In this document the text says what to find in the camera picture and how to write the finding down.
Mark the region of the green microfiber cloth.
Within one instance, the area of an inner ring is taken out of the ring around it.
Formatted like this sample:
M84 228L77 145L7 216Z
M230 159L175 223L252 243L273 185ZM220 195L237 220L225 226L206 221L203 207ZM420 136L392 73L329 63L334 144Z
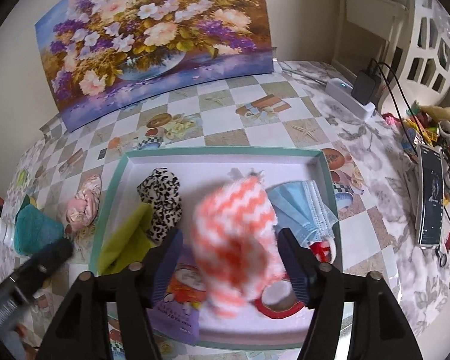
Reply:
M147 235L152 218L152 206L140 203L102 246L97 263L98 275L119 273L130 264L143 260L155 246Z

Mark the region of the white power strip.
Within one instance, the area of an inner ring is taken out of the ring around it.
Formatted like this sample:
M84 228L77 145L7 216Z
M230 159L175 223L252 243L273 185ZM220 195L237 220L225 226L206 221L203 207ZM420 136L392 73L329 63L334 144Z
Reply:
M368 121L368 119L370 119L370 117L374 114L376 109L375 105L372 102L362 105L352 96L352 88L353 87L351 85L340 78L331 78L326 83L325 92L337 100L337 102L348 109L358 119Z

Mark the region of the blue face mask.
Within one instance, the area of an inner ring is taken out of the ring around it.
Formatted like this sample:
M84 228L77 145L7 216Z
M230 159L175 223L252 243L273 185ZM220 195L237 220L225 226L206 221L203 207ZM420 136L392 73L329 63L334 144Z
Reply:
M335 238L332 227L338 219L323 202L314 180L290 181L266 193L277 217L276 234L289 228L300 246Z

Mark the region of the checkered tablecloth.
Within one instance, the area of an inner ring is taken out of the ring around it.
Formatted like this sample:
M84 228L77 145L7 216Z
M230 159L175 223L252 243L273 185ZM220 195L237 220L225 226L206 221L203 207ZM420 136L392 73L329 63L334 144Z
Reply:
M243 76L190 86L136 102L73 132L60 117L41 129L43 136L20 158L4 200L1 218L14 223L26 194L46 216L61 220L67 201L92 175L108 186L119 159L150 133L161 148L202 146L297 147L322 150L340 186L341 211L362 195L362 184L348 172L305 104L304 92L279 69L272 74ZM17 174L27 170L23 185Z

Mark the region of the white wooden chair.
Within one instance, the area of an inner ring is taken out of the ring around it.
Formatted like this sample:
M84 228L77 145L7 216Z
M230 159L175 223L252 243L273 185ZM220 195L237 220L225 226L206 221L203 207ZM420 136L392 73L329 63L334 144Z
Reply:
M339 0L332 65L355 80L373 59L391 81L379 113L439 105L450 89L450 15L438 0Z

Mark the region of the grey floral tablecloth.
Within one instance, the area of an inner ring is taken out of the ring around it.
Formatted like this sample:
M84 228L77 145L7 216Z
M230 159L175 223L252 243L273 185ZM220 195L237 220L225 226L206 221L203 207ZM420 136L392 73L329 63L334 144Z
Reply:
M362 122L326 94L325 83L339 77L330 65L289 61L275 66L304 92L305 104L345 156L348 172L362 184L362 195L341 211L344 271L385 272L414 334L431 330L450 314L450 204L440 248L419 248L398 129L380 115Z

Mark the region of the white pill bottle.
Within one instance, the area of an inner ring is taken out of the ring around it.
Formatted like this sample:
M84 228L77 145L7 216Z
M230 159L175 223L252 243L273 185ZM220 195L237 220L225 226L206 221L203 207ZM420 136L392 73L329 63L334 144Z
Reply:
M4 243L10 249L14 248L15 226L0 218L0 242Z

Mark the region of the pink white fuzzy sock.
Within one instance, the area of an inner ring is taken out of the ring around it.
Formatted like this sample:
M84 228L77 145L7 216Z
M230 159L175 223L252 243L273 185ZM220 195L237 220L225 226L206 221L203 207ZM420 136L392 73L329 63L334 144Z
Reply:
M191 247L216 316L237 317L284 278L274 225L277 217L259 175L224 184L197 204Z

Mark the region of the teal plastic treasure box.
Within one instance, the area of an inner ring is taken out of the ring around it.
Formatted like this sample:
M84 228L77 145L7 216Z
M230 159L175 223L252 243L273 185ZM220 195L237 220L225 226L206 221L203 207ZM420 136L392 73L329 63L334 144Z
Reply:
M18 254L31 256L62 238L63 232L61 223L26 205L16 216L13 247Z

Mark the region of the white tray teal rim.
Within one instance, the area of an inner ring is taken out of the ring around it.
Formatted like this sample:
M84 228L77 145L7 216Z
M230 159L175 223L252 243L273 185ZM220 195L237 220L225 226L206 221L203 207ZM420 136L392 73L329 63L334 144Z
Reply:
M199 314L198 345L225 350L286 350L302 345L311 324L306 308L287 317L263 314L255 301L282 281L276 210L267 194L290 183L316 184L337 213L322 150L218 146L134 150L120 158L106 189L89 267L99 272L105 244L140 204L139 184L159 168L179 182L184 245L217 289Z

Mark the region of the red tape roll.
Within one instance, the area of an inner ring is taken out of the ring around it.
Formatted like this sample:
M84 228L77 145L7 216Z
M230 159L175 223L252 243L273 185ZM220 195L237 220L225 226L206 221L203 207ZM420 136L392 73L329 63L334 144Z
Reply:
M253 303L259 313L272 320L286 319L305 306L297 299L288 278L268 285Z

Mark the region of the leopard print scrunchie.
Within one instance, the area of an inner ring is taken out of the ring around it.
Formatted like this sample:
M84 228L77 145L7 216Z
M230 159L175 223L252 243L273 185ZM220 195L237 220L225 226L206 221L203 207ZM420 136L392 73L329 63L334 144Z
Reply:
M166 167L155 168L137 186L141 201L151 205L153 209L151 227L147 230L147 235L156 245L161 244L168 232L175 228L182 218L179 188L179 178Z

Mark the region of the green yellow sponge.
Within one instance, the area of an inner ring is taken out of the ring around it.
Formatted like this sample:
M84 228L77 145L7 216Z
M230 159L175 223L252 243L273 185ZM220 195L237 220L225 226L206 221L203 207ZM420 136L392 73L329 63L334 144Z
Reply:
M19 210L21 211L22 209L24 209L28 205L32 205L34 207L37 207L37 203L36 203L36 200L34 199L34 197L31 197L28 194L26 194L25 197L23 198L23 201L22 201L22 204L21 204Z

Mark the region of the purple baby wipes pack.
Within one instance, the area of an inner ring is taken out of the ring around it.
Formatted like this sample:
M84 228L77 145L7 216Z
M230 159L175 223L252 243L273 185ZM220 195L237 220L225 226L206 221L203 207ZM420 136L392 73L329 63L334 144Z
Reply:
M206 286L190 249L181 257L163 298L148 310L152 328L187 345L198 342L199 315L206 300Z

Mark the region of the pink floral scrunchie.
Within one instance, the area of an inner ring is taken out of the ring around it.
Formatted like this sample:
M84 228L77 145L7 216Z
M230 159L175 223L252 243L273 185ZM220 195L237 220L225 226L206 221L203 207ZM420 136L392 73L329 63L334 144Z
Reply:
M66 234L80 232L93 223L99 210L101 190L102 182L99 175L91 175L82 183L77 193L67 203Z

